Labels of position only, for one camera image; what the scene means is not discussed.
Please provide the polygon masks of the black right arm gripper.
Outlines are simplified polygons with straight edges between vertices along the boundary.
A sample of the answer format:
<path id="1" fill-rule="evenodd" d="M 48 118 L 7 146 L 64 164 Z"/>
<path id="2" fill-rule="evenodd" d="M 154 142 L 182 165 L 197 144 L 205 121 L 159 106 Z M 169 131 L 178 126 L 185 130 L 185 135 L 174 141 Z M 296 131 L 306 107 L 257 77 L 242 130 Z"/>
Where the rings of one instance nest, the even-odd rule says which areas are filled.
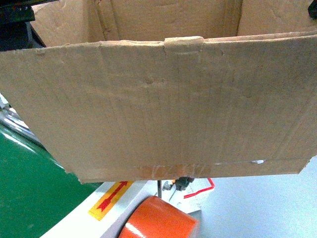
<path id="1" fill-rule="evenodd" d="M 308 6 L 308 14 L 311 19 L 317 19 L 317 0 L 313 0 Z"/>

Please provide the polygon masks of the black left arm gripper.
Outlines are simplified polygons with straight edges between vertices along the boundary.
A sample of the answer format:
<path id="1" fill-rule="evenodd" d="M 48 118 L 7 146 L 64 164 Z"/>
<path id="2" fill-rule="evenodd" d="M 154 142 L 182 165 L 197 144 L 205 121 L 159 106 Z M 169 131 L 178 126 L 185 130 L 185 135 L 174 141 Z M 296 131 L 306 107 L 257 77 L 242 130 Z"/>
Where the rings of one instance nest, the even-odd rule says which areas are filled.
<path id="1" fill-rule="evenodd" d="M 2 0 L 0 2 L 0 50 L 44 48 L 46 45 L 31 26 L 33 6 L 51 0 Z"/>

